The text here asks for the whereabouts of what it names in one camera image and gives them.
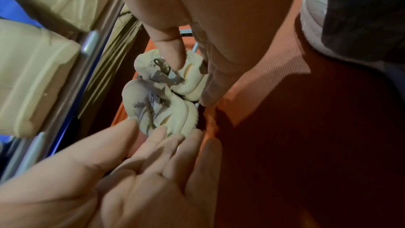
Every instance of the orange floor mat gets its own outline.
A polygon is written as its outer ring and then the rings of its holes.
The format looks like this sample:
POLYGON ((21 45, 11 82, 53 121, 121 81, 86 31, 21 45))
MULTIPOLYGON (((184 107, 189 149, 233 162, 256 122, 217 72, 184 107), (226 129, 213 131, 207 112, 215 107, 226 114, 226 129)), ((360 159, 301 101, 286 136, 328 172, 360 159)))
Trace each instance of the orange floor mat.
POLYGON ((379 73, 323 57, 294 0, 268 53, 214 107, 215 227, 405 225, 405 111, 379 73))

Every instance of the orange mat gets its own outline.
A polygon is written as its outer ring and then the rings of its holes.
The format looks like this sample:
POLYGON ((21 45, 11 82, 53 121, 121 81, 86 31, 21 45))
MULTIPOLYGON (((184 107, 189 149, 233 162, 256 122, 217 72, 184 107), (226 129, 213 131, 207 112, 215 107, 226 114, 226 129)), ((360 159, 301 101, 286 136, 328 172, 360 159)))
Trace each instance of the orange mat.
POLYGON ((382 75, 314 52, 300 2, 205 110, 224 148, 215 226, 405 226, 403 104, 382 75))

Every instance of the hand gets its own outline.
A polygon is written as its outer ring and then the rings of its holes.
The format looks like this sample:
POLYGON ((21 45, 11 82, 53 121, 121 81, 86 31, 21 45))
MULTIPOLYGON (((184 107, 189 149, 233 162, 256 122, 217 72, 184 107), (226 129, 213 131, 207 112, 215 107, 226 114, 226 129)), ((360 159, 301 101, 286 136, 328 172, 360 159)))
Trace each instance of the hand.
POLYGON ((211 106, 268 50, 293 0, 124 0, 174 69, 185 64, 178 27, 190 25, 209 77, 200 103, 211 106))
POLYGON ((160 127, 121 163, 137 134, 126 120, 2 185, 0 227, 212 227, 219 141, 208 140, 195 164, 203 133, 165 138, 160 127))

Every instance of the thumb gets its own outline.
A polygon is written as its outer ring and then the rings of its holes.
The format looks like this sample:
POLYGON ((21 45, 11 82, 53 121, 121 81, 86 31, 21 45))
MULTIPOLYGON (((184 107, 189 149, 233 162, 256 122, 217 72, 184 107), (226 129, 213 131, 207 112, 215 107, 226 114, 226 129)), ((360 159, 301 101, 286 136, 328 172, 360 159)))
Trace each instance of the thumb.
POLYGON ((186 63, 186 47, 178 27, 159 30, 147 24, 143 25, 169 66, 175 71, 183 68, 186 63))
POLYGON ((0 200, 16 203, 83 196, 122 162, 137 136, 134 119, 89 136, 5 183, 0 200))

